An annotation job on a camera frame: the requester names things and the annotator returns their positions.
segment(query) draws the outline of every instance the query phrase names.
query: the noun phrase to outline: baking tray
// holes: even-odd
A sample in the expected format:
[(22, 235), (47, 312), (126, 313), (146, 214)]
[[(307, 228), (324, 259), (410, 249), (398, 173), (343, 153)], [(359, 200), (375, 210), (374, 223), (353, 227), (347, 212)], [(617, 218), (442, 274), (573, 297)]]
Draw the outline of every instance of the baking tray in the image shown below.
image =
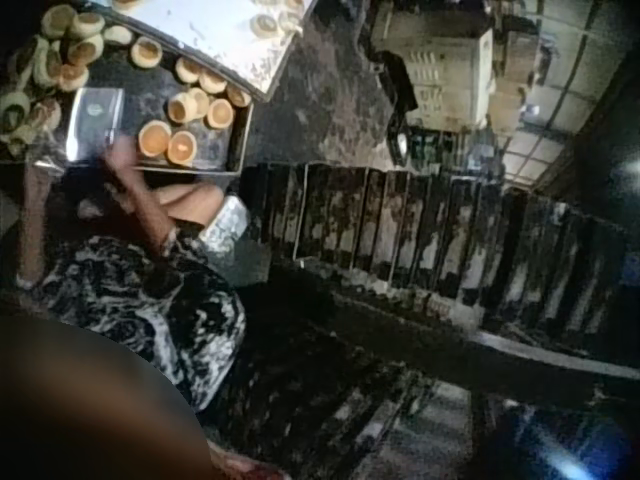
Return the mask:
[[(298, 11), (302, 14), (303, 26), (316, 2), (305, 0), (304, 9)], [(251, 17), (260, 13), (277, 18), (283, 11), (295, 11), (282, 4), (260, 5), (251, 0), (155, 0), (120, 13), (111, 8), (110, 0), (72, 0), (71, 3), (77, 9), (101, 13), (115, 23), (176, 49), (263, 102), (273, 97), (293, 46), (292, 34), (259, 39), (249, 26)]]
[[(142, 127), (151, 120), (167, 118), (167, 103), (171, 97), (186, 92), (174, 73), (179, 58), (173, 52), (164, 51), (162, 62), (149, 70), (133, 65), (129, 48), (108, 46), (104, 55), (89, 66), (87, 86), (97, 88), (123, 88), (125, 90), (124, 113), (120, 130), (137, 137)], [(226, 130), (211, 130), (203, 120), (186, 125), (172, 125), (173, 131), (188, 130), (197, 140), (198, 153), (193, 168), (170, 164), (164, 157), (141, 160), (145, 170), (198, 174), (237, 175), (242, 171), (244, 152), (253, 113), (253, 103), (244, 109), (235, 109), (233, 126)]]

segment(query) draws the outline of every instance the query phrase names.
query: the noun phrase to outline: patterned dress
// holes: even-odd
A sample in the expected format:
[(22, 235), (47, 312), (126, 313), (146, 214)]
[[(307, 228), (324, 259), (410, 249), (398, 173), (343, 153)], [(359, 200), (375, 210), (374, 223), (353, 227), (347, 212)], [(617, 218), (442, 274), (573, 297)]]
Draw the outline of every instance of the patterned dress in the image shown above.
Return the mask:
[(159, 260), (105, 236), (56, 250), (35, 299), (59, 320), (137, 353), (203, 410), (233, 363), (245, 314), (200, 241), (174, 230)]

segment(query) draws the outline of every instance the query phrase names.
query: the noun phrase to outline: baked bun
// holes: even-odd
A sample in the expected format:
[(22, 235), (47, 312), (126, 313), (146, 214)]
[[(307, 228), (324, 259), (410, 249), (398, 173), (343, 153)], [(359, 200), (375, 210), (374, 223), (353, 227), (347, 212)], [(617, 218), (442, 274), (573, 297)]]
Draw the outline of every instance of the baked bun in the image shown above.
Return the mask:
[(243, 92), (238, 87), (234, 87), (233, 85), (229, 85), (227, 87), (227, 97), (229, 97), (229, 101), (238, 108), (248, 107), (251, 103), (251, 95)]
[(140, 37), (131, 47), (131, 59), (140, 68), (157, 67), (162, 60), (162, 46), (155, 40)]
[(209, 105), (211, 104), (211, 102), (209, 101), (209, 96), (204, 90), (201, 90), (200, 88), (192, 88), (188, 93), (189, 96), (193, 97), (197, 104), (196, 115), (194, 118), (204, 118), (207, 115), (207, 112), (209, 111)]
[(200, 87), (207, 93), (221, 93), (227, 88), (227, 81), (213, 72), (203, 71), (199, 80)]
[(116, 10), (131, 10), (140, 5), (144, 0), (113, 0), (113, 8)]
[(285, 4), (294, 10), (304, 8), (304, 0), (285, 0)]
[(104, 37), (105, 43), (120, 45), (121, 47), (131, 45), (135, 38), (133, 32), (122, 25), (114, 25), (113, 27), (107, 28), (102, 32), (102, 36)]
[(104, 24), (104, 17), (98, 13), (80, 13), (73, 17), (69, 35), (76, 39), (93, 37), (102, 31)]
[(167, 115), (175, 123), (188, 123), (198, 113), (198, 103), (188, 93), (179, 93), (171, 100), (167, 106)]
[(269, 15), (256, 15), (250, 22), (251, 31), (258, 38), (273, 38), (278, 36), (278, 22)]
[(76, 15), (71, 5), (51, 7), (42, 17), (42, 34), (51, 40), (64, 37)]
[(160, 120), (147, 123), (138, 134), (138, 145), (145, 157), (162, 155), (169, 148), (171, 127)]
[(98, 34), (71, 45), (67, 52), (67, 59), (70, 64), (79, 67), (95, 62), (103, 52), (104, 39), (102, 35)]
[(9, 81), (14, 90), (24, 90), (31, 75), (35, 59), (40, 52), (48, 48), (49, 43), (40, 35), (34, 35), (22, 48), (15, 52), (7, 63)]
[(60, 71), (58, 88), (63, 92), (74, 92), (89, 81), (89, 69), (84, 66), (63, 65)]
[(23, 125), (9, 135), (7, 149), (13, 157), (21, 155), (33, 144), (40, 132), (53, 132), (60, 125), (60, 104), (52, 98), (38, 103)]
[(31, 111), (31, 100), (24, 92), (11, 92), (0, 97), (0, 134), (17, 130)]
[(197, 153), (198, 143), (196, 142), (196, 137), (191, 132), (180, 131), (169, 142), (167, 158), (171, 163), (188, 167), (191, 166)]
[(62, 57), (55, 45), (38, 50), (33, 65), (33, 80), (41, 88), (58, 85), (62, 71)]
[(207, 123), (211, 128), (224, 130), (233, 123), (235, 112), (231, 104), (224, 98), (211, 102), (207, 112)]
[(176, 62), (176, 74), (184, 83), (196, 83), (200, 77), (202, 68), (188, 58), (180, 57)]

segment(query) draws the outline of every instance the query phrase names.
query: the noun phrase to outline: blurred hand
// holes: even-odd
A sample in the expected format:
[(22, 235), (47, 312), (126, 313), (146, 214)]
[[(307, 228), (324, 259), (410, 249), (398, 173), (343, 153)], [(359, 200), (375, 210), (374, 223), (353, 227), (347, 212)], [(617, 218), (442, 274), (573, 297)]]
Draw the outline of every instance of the blurred hand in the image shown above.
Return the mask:
[(125, 187), (141, 179), (135, 166), (138, 163), (135, 142), (131, 137), (118, 137), (105, 156), (105, 163)]
[(53, 178), (44, 170), (27, 163), (24, 169), (24, 201), (29, 208), (44, 208)]

